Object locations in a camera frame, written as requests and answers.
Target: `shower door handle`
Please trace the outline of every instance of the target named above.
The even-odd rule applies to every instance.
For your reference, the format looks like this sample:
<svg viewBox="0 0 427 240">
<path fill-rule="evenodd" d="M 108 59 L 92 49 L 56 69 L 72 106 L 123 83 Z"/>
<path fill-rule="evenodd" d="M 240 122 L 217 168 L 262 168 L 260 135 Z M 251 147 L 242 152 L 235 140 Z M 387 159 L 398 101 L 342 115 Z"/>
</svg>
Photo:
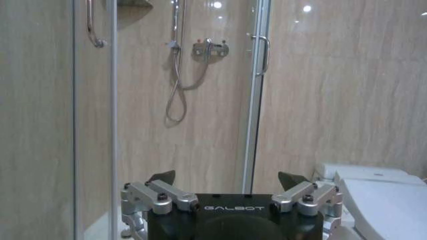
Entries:
<svg viewBox="0 0 427 240">
<path fill-rule="evenodd" d="M 259 39 L 264 41 L 264 50 L 266 50 L 266 55 L 264 55 L 264 66 L 262 68 L 262 72 L 256 73 L 256 76 L 264 75 L 264 73 L 268 70 L 268 64 L 270 64 L 270 52 L 271 52 L 271 42 L 266 36 L 259 36 Z"/>
<path fill-rule="evenodd" d="M 105 41 L 99 39 L 95 32 L 95 0 L 85 0 L 85 11 L 87 11 L 87 35 L 88 39 L 91 40 L 93 46 L 96 48 L 103 48 L 105 45 Z"/>
</svg>

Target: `toilet tank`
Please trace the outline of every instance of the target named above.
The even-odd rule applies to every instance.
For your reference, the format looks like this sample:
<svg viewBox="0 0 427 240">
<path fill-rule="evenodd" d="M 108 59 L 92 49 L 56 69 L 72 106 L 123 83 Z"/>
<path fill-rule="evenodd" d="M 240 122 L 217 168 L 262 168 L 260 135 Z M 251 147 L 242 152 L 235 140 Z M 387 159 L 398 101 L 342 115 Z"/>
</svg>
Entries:
<svg viewBox="0 0 427 240">
<path fill-rule="evenodd" d="M 408 175 L 400 169 L 374 166 L 358 166 L 335 163 L 320 163 L 315 167 L 314 181 L 335 182 L 342 179 L 371 180 L 415 185 L 426 183 L 419 177 Z"/>
</svg>

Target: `shower hose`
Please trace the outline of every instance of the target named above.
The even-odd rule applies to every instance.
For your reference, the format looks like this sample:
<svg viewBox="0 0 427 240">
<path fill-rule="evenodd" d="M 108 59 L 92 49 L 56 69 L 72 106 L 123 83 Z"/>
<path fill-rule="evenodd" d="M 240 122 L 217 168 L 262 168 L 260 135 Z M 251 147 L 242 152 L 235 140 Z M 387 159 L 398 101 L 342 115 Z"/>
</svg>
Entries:
<svg viewBox="0 0 427 240">
<path fill-rule="evenodd" d="M 169 97 L 167 100 L 167 105 L 165 105 L 165 118 L 167 118 L 167 120 L 169 120 L 175 124 L 179 124 L 187 115 L 187 100 L 185 100 L 184 91 L 196 89 L 203 84 L 204 77 L 207 74 L 207 69 L 208 69 L 208 65 L 209 65 L 209 58 L 211 58 L 212 41 L 208 38 L 205 40 L 205 42 L 207 42 L 207 46 L 205 46 L 205 52 L 204 52 L 204 56 L 203 56 L 201 75 L 199 76 L 195 83 L 189 86 L 183 86 L 183 84 L 181 84 L 181 73 L 180 73 L 181 48 L 179 46 L 172 48 L 172 65 L 173 65 L 175 78 L 172 78 L 172 80 L 171 80 L 172 90 L 171 90 L 171 94 L 169 94 Z M 172 102 L 173 102 L 173 98 L 175 98 L 176 93 L 177 93 L 177 96 L 179 96 L 179 99 L 181 102 L 181 108 L 183 108 L 181 114 L 177 118 L 171 116 L 171 107 L 172 107 Z"/>
</svg>

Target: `white toilet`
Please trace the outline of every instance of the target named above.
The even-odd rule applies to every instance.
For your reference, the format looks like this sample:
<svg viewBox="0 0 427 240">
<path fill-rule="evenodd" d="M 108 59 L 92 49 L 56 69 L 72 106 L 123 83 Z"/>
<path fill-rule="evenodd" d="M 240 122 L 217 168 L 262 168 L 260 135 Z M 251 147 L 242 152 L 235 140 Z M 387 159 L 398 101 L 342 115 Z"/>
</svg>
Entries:
<svg viewBox="0 0 427 240">
<path fill-rule="evenodd" d="M 312 180 L 339 186 L 343 226 L 362 239 L 427 240 L 427 184 L 416 176 L 392 168 L 323 163 Z"/>
</svg>

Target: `shower valve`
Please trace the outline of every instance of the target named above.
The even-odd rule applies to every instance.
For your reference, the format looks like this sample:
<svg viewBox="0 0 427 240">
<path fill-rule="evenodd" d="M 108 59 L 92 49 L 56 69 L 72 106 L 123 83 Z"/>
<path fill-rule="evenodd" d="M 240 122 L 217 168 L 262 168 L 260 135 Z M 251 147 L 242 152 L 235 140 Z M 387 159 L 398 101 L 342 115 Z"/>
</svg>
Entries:
<svg viewBox="0 0 427 240">
<path fill-rule="evenodd" d="M 192 54 L 195 56 L 219 56 L 219 57 L 225 57 L 228 55 L 228 45 L 225 44 L 225 40 L 221 41 L 221 44 L 213 43 L 209 38 L 205 38 L 204 41 L 201 42 L 197 40 L 197 43 L 192 45 Z"/>
</svg>

